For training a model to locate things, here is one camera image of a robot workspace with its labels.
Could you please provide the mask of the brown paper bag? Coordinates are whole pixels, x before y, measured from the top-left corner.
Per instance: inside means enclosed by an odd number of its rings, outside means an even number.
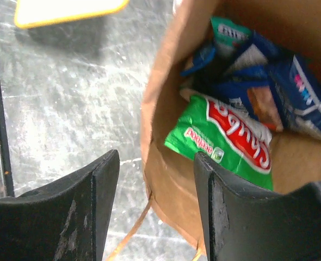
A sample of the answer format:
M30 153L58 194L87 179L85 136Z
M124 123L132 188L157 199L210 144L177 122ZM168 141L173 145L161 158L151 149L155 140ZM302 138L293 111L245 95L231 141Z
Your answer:
M144 209L195 260L321 260L321 1L175 1L141 104Z

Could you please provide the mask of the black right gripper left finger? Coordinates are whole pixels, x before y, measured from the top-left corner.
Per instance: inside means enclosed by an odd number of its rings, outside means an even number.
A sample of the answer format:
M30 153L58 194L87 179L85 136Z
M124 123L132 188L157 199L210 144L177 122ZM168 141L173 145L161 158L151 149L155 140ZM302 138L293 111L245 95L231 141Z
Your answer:
M0 260L101 260L119 171L111 150L56 181L0 198Z

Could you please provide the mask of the teal mint candy pack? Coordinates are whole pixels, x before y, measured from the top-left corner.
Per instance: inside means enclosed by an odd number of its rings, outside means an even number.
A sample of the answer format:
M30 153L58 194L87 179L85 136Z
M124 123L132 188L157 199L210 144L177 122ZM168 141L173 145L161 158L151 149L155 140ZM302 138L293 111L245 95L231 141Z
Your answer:
M252 30L249 28L235 24L223 17L212 16L211 25L217 54L224 59L231 58L238 47L246 42L252 34Z

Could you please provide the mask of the green Chuba chips bag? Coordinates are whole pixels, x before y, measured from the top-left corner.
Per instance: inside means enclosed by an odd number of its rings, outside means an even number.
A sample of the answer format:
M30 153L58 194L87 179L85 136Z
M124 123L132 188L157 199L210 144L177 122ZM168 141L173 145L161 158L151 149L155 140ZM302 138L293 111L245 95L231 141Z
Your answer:
M270 130L231 106L192 95L164 144L193 160L203 152L223 168L268 190L273 189Z

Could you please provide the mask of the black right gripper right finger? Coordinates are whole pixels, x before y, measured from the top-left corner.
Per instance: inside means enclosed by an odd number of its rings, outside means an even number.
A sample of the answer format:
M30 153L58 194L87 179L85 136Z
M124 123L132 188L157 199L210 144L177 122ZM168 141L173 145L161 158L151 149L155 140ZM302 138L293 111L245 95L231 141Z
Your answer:
M281 195L202 152L194 176L208 260L321 260L321 182Z

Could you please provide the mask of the blue Burts chips bag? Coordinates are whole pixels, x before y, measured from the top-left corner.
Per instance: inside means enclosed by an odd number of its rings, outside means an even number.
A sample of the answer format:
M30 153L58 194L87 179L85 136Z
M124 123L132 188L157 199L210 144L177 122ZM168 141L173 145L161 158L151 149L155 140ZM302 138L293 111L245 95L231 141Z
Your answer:
M266 125L321 139L321 85L305 59L258 33L236 52L212 95Z

